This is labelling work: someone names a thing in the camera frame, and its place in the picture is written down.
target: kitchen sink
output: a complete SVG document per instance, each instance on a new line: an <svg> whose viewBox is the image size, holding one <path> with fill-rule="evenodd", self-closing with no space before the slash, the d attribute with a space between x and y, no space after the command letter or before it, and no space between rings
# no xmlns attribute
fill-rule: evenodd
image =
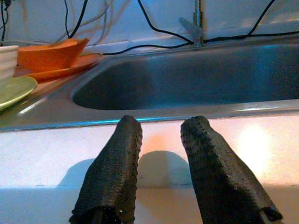
<svg viewBox="0 0 299 224"><path fill-rule="evenodd" d="M58 89L0 113L0 129L293 112L299 37L107 57Z"/></svg>

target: countertop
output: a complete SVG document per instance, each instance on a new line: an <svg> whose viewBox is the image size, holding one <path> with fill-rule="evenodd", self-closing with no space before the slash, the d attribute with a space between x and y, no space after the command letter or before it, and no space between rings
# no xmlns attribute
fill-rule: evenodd
<svg viewBox="0 0 299 224"><path fill-rule="evenodd" d="M142 123L136 224L202 223L180 140L182 122ZM285 223L297 223L299 113L210 123L255 173ZM114 129L110 125L0 133L0 223L67 223L84 174Z"/></svg>

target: white wall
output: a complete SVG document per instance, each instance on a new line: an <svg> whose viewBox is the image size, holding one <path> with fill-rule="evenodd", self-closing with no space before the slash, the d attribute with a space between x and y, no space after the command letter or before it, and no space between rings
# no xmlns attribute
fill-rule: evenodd
<svg viewBox="0 0 299 224"><path fill-rule="evenodd" d="M76 24L82 0L67 0L69 27ZM178 22L183 16L192 19L194 0L142 0L153 24L161 29L185 33ZM202 0L204 29L207 37L246 33L255 23L270 0ZM89 0L84 21L97 15L104 8L104 0ZM64 32L65 7L63 0L16 0L9 9L10 19L6 39L55 41ZM289 25L271 26L288 21ZM154 38L161 34L148 26L137 0L114 0L108 11L107 35L103 43ZM259 32L299 30L298 0L277 0L261 24ZM102 29L102 20L79 30L76 37L89 37L96 41Z"/></svg>

